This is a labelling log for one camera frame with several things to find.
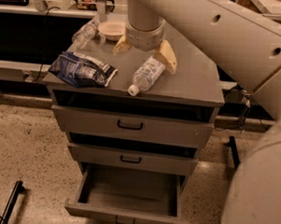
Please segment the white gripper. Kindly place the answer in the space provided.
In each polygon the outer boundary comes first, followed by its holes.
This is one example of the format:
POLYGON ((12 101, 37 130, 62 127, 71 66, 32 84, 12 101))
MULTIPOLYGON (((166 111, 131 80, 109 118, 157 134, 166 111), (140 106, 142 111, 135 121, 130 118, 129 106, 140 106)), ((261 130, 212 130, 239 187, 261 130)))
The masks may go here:
POLYGON ((165 37, 165 20, 155 30, 141 31, 126 23, 125 35, 123 35, 112 50, 112 54, 117 56, 120 52, 128 51, 131 47, 143 51, 154 50, 154 58, 166 65, 166 70, 170 74, 175 74, 177 70, 177 60, 173 48, 165 37))

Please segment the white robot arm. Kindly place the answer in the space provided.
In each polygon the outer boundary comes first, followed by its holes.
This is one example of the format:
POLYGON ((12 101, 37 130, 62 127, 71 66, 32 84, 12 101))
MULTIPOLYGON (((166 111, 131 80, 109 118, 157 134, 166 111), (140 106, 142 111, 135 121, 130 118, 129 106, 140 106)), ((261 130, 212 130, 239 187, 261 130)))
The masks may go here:
POLYGON ((281 224, 281 24, 230 0, 128 0, 127 11, 116 52, 157 49, 169 23, 274 119, 236 170, 220 224, 281 224))

